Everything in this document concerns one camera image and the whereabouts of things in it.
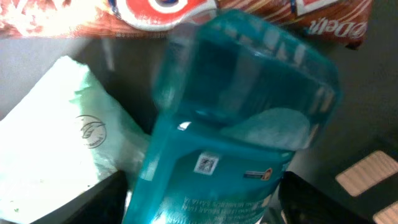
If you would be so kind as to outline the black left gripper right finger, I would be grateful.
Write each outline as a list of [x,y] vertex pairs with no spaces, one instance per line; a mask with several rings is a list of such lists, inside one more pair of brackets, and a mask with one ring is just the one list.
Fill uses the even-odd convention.
[[288,223],[369,224],[291,171],[284,173],[278,198]]

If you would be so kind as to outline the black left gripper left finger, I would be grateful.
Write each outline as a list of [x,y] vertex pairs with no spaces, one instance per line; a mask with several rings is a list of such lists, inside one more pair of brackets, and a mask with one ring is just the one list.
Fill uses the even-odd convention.
[[117,171],[32,224],[121,224],[126,196],[126,175]]

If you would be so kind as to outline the mint green wipes pack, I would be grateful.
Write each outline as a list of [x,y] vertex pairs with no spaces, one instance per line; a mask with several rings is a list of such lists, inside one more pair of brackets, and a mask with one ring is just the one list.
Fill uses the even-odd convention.
[[1,218],[31,223],[124,170],[150,136],[89,66],[59,58],[1,121]]

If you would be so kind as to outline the teal mouthwash bottle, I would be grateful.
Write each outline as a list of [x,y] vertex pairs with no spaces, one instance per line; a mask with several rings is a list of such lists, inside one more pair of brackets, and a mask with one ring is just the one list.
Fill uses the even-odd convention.
[[336,66],[237,9],[172,31],[156,76],[159,116],[125,223],[259,223],[297,151],[341,96]]

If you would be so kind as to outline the red chocolate bar wrapper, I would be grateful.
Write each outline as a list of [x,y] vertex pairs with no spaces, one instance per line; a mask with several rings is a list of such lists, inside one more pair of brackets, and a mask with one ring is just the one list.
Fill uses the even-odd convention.
[[1,0],[1,38],[156,37],[183,21],[240,9],[267,22],[356,49],[372,0]]

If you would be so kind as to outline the grey plastic basket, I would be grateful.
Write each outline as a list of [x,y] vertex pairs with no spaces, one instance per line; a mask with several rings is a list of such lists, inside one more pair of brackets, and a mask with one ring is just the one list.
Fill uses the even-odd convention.
[[[368,32],[358,50],[314,41],[338,67],[342,101],[319,143],[299,152],[290,170],[318,190],[366,218],[397,201],[393,175],[358,197],[335,180],[352,163],[397,144],[397,2],[374,1]],[[89,65],[110,95],[145,132],[157,110],[152,79],[163,55],[163,39],[3,39],[1,116],[26,96],[61,56]]]

